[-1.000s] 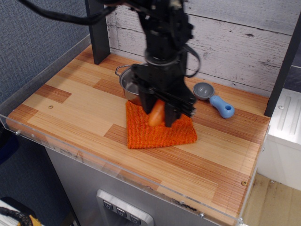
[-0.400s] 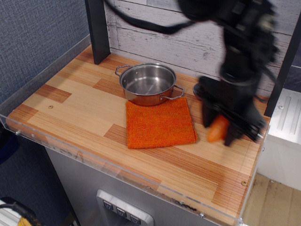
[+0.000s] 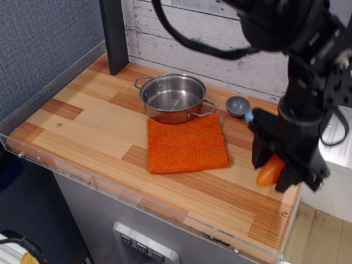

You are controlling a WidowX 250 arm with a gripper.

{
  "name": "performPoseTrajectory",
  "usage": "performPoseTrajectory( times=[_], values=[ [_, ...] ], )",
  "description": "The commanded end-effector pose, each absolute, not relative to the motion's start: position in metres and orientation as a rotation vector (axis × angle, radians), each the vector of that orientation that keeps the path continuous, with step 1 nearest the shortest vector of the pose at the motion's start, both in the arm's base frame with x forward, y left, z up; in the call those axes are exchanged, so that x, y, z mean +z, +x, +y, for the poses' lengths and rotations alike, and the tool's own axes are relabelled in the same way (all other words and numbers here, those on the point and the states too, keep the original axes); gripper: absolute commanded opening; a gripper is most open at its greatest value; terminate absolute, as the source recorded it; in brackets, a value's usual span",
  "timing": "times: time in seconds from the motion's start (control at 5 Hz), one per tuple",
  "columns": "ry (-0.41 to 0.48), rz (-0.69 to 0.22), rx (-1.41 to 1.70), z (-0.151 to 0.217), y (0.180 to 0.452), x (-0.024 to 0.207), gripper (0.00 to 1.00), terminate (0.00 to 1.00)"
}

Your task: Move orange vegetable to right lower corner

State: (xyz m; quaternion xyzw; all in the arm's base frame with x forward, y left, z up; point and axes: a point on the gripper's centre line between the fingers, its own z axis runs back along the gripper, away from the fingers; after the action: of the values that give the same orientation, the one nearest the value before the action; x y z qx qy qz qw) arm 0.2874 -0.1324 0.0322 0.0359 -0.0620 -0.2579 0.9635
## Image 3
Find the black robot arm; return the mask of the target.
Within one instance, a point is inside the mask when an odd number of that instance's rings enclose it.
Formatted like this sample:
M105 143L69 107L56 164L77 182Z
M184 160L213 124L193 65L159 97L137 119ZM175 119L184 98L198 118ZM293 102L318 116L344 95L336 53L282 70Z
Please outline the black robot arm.
M330 171L318 143L340 105L351 96L351 32L329 11L329 1L230 1L248 42L289 57L289 83L278 113L254 108L252 163L273 156L285 164L276 190L306 183L317 190Z

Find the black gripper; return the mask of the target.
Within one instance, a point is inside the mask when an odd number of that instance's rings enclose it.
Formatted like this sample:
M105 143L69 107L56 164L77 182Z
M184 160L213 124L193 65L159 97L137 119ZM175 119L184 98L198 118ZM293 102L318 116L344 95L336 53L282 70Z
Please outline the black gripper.
M317 191L324 178L330 175L324 159L318 150L323 132L321 115L316 117L286 115L279 111L274 115L264 109L252 110L254 119L250 127L254 131L252 143L252 164L262 167L274 154L284 162L275 190L286 192L292 185L304 182Z

